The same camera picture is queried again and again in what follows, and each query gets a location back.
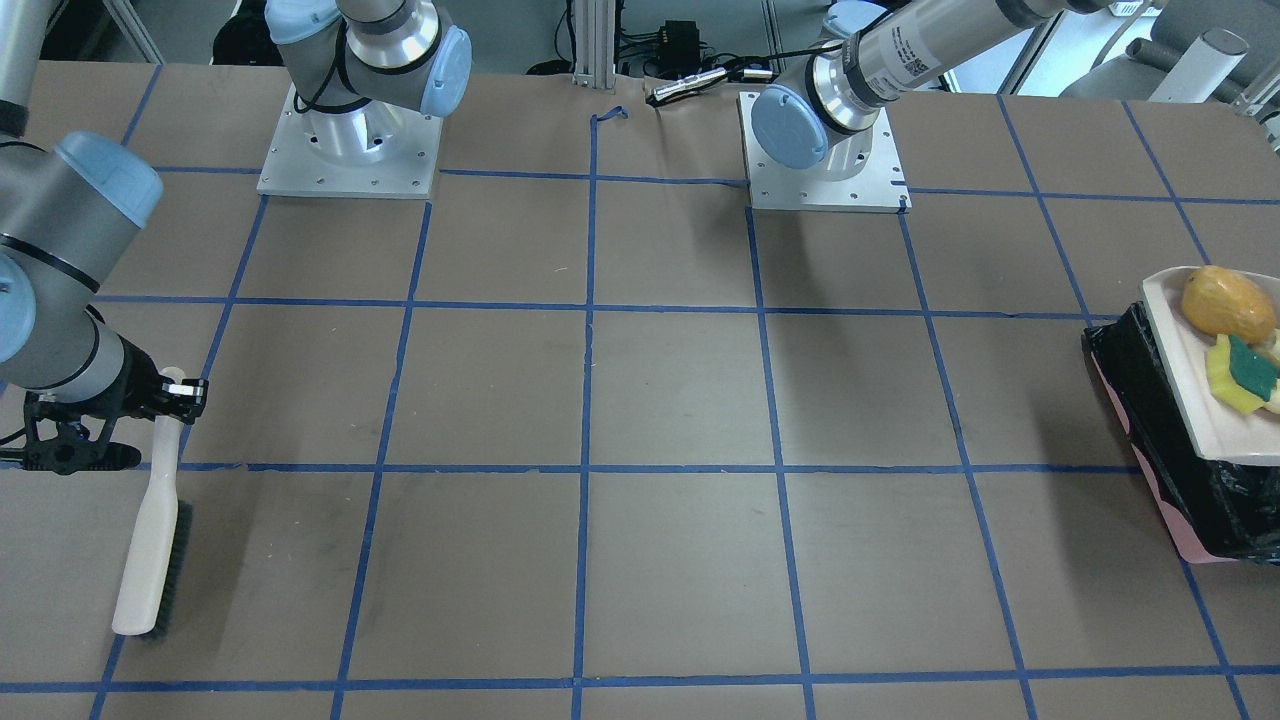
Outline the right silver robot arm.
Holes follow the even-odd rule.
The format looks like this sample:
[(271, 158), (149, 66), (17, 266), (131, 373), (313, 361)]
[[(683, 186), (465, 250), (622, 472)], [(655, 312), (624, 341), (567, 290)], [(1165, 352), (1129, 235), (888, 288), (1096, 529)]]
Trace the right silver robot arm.
[(24, 392), (23, 425), (3, 460), (24, 470), (119, 471), (141, 452), (113, 439), (122, 418), (193, 424), (205, 379), (180, 379), (93, 309), (101, 284), (163, 196), (151, 165), (116, 141), (70, 132), (26, 138), (49, 1), (3, 4), (1, 375)]

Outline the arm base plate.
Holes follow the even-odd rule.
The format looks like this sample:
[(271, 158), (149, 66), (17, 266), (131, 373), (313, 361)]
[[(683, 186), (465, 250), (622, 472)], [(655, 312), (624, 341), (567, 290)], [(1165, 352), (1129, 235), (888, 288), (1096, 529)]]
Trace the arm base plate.
[(768, 156), (756, 141), (750, 119), (756, 99), (756, 92), (739, 95), (748, 186), (755, 209), (910, 211), (913, 201), (886, 110), (869, 129), (837, 142), (822, 163), (797, 170)]
[(428, 200), (444, 120), (371, 101), (346, 114), (297, 111), (285, 94), (256, 184), (265, 196)]

